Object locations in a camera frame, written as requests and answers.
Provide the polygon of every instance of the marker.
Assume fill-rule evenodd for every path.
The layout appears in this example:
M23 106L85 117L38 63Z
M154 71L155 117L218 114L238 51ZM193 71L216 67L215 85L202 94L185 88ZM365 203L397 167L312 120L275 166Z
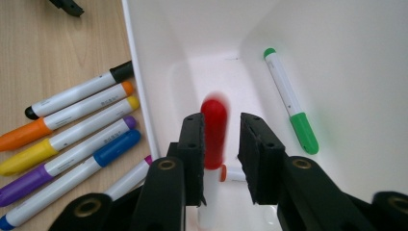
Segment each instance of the marker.
M123 82L64 108L52 115L19 127L0 137L0 151L12 150L40 139L82 116L95 112L133 92L130 82Z
M39 117L51 115L107 87L118 84L133 75L132 61L129 61L85 83L33 104L25 110L25 115L30 119L38 119Z
M54 180L54 177L84 160L99 148L129 131L129 129L135 128L135 126L135 119L128 115L69 149L63 155L12 181L0 190L0 206L8 206L45 183Z
M139 107L135 96L129 96L109 108L66 129L60 134L35 144L0 164L0 175L8 176L24 171L100 128L124 117Z
M108 188L104 194L110 196L112 201L121 198L146 177L151 164L152 157L148 155L143 161L138 163L134 168L128 171L126 175Z
M205 124L203 193L207 205L198 208L198 226L209 229L214 226L217 216L217 192L228 117L227 102L222 95L212 94L201 105L201 113Z
M243 173L243 170L240 167L227 167L226 165L222 165L219 182L225 181L245 182L245 173Z
M130 130L97 150L92 157L2 216L0 218L0 229L12 230L16 226L20 226L39 211L89 178L97 170L107 166L118 156L138 143L139 140L140 132Z
M276 87L282 97L286 110L288 111L291 124L299 139L303 150L309 154L319 152L319 144L315 134L307 120L306 114L302 112L296 96L294 95L291 83L280 63L276 51L269 48L264 53L264 59L267 62L270 74L275 81Z

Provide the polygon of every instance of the green marker cap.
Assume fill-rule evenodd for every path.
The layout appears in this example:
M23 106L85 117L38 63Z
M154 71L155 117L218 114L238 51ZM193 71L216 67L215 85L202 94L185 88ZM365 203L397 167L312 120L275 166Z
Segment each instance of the green marker cap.
M275 49L273 48L268 48L265 52L264 52L264 58L266 58L268 55L272 54L272 53L276 53Z
M309 154L319 152L319 144L305 113L291 116L291 123L303 150Z

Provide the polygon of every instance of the orange marker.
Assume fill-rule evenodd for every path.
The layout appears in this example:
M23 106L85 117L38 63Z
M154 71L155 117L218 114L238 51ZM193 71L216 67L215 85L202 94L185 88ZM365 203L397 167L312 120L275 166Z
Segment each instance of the orange marker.
M52 115L39 118L0 137L0 151L13 150L40 139L52 131L116 102L133 92L130 82L123 82L103 90Z

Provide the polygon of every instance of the white bin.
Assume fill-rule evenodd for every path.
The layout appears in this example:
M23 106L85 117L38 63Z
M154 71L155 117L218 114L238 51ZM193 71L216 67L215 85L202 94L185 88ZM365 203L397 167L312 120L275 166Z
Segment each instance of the white bin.
M408 1L123 0L154 158L204 97L230 101L225 164L239 167L240 113L262 117L289 155L317 161L367 202L408 194ZM319 141L300 147L263 59L274 47ZM245 183L223 183L214 230L279 230ZM196 228L188 208L187 230Z

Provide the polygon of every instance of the green marker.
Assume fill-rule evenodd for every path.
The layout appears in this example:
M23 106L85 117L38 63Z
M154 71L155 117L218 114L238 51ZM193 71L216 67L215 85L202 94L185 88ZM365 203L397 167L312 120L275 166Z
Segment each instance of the green marker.
M303 150L309 154L318 153L318 141L316 140L315 134L307 120L306 114L302 112L299 103L297 102L291 83L276 55L276 51L273 48L267 49L264 52L264 59L267 62L270 74L275 81L276 87L278 88L286 110L288 111L291 124L299 139L300 145Z

